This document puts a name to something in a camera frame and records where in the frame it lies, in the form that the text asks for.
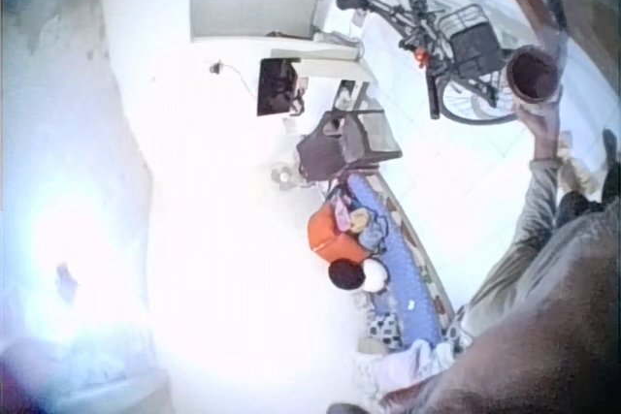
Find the cup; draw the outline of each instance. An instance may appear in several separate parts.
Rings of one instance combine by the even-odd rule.
[[[559,98],[561,71],[545,50],[525,46],[516,50],[507,63],[507,83],[517,105],[542,114]]]

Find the orange cloth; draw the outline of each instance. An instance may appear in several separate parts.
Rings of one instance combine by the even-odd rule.
[[[338,230],[329,202],[310,217],[308,232],[310,249],[328,262],[349,259],[361,263],[371,255],[355,238]]]

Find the bicycle wheel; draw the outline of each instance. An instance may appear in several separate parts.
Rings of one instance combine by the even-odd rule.
[[[504,50],[504,53],[507,59],[513,51]],[[482,79],[491,82],[498,89],[495,108],[488,99],[472,93],[449,78],[444,78],[438,80],[441,114],[465,125],[500,125],[514,121],[517,115],[512,110],[513,93],[508,87],[506,68]]]

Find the bicycle seat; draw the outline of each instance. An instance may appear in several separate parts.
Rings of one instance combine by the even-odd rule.
[[[337,0],[337,7],[340,10],[363,9],[368,10],[370,7],[368,0]]]

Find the bicycle frame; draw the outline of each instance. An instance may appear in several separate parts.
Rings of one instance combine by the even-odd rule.
[[[497,103],[497,89],[481,79],[463,79],[452,70],[450,59],[447,58],[443,49],[443,44],[447,43],[447,38],[433,26],[428,24],[426,19],[419,19],[409,15],[405,9],[399,10],[380,0],[366,0],[368,9],[371,13],[380,16],[387,21],[397,33],[403,38],[399,46],[405,50],[416,51],[418,48],[424,49],[432,57],[430,67],[426,70],[427,85],[430,94],[430,114],[433,119],[440,118],[440,103],[438,100],[438,90],[436,81],[445,79],[459,84],[483,99],[490,102],[491,107],[495,108]],[[425,16],[432,16],[434,13],[422,13]],[[414,40],[421,37],[420,30],[424,28],[424,33],[429,40],[427,44],[417,44]]]

